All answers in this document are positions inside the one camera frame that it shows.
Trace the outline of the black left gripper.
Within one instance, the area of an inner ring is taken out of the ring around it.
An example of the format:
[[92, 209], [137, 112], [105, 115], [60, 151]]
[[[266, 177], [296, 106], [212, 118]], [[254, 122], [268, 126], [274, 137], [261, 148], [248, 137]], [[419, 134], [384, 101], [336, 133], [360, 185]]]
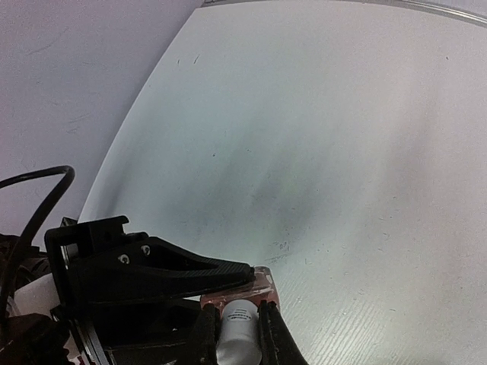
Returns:
[[53, 228], [44, 236], [60, 303], [72, 304], [76, 295], [83, 304], [123, 304], [89, 309], [87, 344], [94, 348], [185, 344], [201, 308], [183, 298], [254, 279], [247, 263], [197, 255], [146, 233], [125, 234], [128, 222], [121, 215]]

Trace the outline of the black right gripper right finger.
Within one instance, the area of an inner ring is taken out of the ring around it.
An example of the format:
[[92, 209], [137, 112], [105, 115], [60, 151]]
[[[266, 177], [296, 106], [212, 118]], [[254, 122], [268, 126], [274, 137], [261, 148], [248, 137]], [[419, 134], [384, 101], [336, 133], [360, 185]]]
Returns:
[[296, 345], [276, 302], [262, 300], [258, 333], [263, 365], [308, 365]]

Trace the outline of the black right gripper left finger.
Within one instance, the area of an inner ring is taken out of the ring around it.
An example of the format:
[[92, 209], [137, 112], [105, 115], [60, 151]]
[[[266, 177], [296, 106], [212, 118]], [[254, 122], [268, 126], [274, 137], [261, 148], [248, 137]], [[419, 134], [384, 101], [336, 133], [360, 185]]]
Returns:
[[182, 364], [217, 364], [216, 346], [221, 314], [215, 306], [204, 306], [182, 350]]

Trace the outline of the red nail polish bottle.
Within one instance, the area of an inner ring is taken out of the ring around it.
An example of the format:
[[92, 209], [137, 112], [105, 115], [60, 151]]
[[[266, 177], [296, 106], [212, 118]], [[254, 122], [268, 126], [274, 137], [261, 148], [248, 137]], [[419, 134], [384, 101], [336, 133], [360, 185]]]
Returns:
[[211, 304], [220, 312], [216, 357], [221, 365], [257, 365], [262, 360], [258, 307], [263, 300], [279, 303], [279, 294], [270, 268], [256, 266], [254, 276], [249, 284], [200, 298], [201, 306]]

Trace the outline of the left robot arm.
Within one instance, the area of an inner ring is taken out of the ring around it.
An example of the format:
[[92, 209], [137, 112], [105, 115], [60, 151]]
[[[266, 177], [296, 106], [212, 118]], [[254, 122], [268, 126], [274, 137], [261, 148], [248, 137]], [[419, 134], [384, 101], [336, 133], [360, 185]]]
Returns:
[[214, 364], [220, 310], [199, 297], [255, 279], [240, 262], [203, 257], [119, 216], [46, 232], [46, 275], [8, 298], [3, 364]]

